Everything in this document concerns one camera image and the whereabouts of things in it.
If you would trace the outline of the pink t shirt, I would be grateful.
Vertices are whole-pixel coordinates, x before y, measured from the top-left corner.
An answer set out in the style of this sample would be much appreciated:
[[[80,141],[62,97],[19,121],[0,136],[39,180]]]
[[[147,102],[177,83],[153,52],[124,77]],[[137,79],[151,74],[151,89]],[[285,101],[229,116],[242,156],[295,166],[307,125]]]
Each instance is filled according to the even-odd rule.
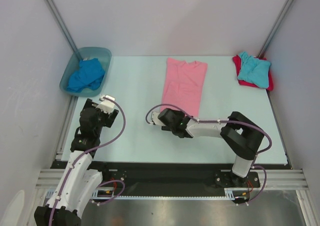
[[[161,102],[180,107],[189,115],[199,115],[208,64],[168,58]]]

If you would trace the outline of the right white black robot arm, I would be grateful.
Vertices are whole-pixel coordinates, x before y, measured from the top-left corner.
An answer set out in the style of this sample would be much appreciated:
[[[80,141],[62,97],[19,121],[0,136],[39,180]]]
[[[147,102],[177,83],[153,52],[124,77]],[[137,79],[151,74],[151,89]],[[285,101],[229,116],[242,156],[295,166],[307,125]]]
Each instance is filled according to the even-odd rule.
[[[228,120],[199,120],[184,112],[166,108],[153,112],[151,120],[179,138],[222,138],[236,154],[231,170],[231,182],[243,186],[249,180],[249,171],[265,137],[262,129],[240,112],[234,111]]]

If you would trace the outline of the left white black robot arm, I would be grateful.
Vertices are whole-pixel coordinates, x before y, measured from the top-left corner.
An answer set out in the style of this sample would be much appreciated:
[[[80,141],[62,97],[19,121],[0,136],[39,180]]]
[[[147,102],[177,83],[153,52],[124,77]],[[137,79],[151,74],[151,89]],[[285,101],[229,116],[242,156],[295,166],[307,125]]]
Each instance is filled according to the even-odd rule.
[[[107,170],[89,166],[101,145],[102,129],[110,128],[122,109],[115,109],[117,104],[111,96],[102,95],[99,100],[86,100],[62,177],[46,205],[34,212],[36,225],[80,225],[92,193],[98,185],[109,183],[111,174]]]

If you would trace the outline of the blue crumpled t shirt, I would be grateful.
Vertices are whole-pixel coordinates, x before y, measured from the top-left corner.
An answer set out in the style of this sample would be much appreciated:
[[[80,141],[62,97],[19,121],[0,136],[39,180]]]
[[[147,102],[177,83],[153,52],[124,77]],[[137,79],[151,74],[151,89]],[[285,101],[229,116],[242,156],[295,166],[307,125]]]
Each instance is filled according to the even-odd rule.
[[[98,89],[106,73],[100,61],[97,58],[81,60],[78,66],[79,69],[69,77],[66,90],[80,93],[85,88]]]

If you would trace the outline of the teal plastic bin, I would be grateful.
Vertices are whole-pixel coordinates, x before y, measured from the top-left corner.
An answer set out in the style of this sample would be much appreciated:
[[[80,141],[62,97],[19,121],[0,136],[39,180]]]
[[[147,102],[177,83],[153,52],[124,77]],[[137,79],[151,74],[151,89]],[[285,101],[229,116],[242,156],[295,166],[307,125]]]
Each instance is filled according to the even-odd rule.
[[[71,56],[59,87],[77,97],[97,96],[106,81],[112,53],[107,48],[83,47]]]

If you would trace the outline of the red folded t shirt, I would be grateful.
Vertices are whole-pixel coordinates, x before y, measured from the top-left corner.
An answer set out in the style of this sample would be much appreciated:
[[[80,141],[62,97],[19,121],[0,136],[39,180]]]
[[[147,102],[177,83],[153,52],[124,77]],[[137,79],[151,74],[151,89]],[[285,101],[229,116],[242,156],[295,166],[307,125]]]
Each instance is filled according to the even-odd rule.
[[[246,52],[234,56],[232,60],[235,64],[237,81],[241,86],[273,90],[274,83],[269,61],[249,56]]]

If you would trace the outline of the teal folded t shirt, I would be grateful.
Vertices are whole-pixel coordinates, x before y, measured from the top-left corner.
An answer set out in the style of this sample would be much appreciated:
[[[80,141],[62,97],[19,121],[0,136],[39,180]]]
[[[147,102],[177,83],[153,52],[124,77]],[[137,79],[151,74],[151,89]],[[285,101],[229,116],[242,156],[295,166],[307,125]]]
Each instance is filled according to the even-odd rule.
[[[241,59],[241,67],[237,78],[259,88],[267,89],[269,83],[269,70],[271,63],[249,55],[247,52],[238,54]]]

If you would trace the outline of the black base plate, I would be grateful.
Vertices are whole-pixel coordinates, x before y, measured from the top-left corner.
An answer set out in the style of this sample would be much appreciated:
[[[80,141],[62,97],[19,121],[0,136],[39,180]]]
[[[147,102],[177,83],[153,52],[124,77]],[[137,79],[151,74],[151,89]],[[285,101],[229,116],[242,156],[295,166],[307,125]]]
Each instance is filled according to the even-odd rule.
[[[230,164],[178,164],[178,163],[120,163],[93,161],[78,162],[67,179],[87,183],[84,174],[98,173],[102,182],[115,186],[115,193],[125,197],[215,197],[225,189],[258,189],[263,179],[258,175],[263,169],[289,170],[290,166],[262,164],[241,179],[231,172]]]

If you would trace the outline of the front aluminium rail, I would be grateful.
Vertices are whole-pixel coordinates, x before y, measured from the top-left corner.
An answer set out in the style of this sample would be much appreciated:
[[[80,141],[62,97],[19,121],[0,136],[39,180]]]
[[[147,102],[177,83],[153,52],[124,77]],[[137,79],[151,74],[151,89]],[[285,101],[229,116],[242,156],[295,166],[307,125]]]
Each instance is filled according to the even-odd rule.
[[[63,169],[42,169],[36,188],[55,189],[63,173]],[[266,174],[266,190],[308,190],[308,183],[301,169],[271,169],[266,170]]]

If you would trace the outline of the left aluminium corner post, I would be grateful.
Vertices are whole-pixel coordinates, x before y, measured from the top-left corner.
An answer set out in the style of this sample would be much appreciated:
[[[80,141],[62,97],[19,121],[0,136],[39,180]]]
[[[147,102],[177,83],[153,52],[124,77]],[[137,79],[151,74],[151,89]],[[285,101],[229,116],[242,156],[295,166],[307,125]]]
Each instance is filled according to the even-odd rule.
[[[51,15],[53,16],[54,20],[56,21],[60,31],[62,32],[64,38],[66,39],[69,47],[71,48],[71,50],[73,52],[77,51],[78,48],[74,42],[74,39],[72,38],[72,35],[64,21],[64,19],[62,18],[61,13],[59,12],[58,7],[56,6],[54,0],[44,0],[45,4],[47,5]]]

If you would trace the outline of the aluminium corner post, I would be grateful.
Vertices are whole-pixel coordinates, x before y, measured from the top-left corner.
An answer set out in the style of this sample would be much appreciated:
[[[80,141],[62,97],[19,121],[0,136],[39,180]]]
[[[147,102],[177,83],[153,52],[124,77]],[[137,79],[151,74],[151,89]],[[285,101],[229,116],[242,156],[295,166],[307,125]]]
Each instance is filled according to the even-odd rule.
[[[258,58],[263,58],[266,55],[268,48],[270,47],[273,39],[275,38],[277,32],[279,31],[281,25],[285,21],[285,18],[288,15],[291,8],[293,7],[295,1],[296,0],[285,0],[285,3],[283,5],[282,9],[280,10],[279,15],[277,16],[277,18],[271,28],[271,31],[269,32],[266,40],[263,43],[262,48],[260,49],[260,51],[257,55]]]
[[[74,42],[74,39],[72,38],[72,35],[64,21],[64,19],[62,18],[61,13],[59,12],[58,7],[56,6],[54,0],[44,0],[45,4],[47,5],[51,15],[53,16],[54,20],[56,21],[60,31],[62,32],[64,38],[66,39],[69,47],[71,48],[71,50],[73,52],[77,51],[78,48]]]

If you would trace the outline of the right aluminium corner post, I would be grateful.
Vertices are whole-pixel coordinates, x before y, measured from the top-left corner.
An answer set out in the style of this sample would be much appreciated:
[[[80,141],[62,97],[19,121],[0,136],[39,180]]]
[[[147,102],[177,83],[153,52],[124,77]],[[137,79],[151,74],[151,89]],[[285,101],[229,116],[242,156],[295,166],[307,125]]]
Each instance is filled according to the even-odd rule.
[[[279,31],[281,25],[285,21],[285,18],[288,15],[291,8],[293,7],[295,1],[296,0],[285,0],[285,3],[283,5],[282,9],[280,10],[279,15],[277,16],[277,18],[271,28],[271,31],[269,32],[266,40],[263,43],[262,48],[260,49],[260,51],[257,55],[258,58],[263,58],[266,55],[268,48],[270,47],[273,39],[275,38],[277,32]]]

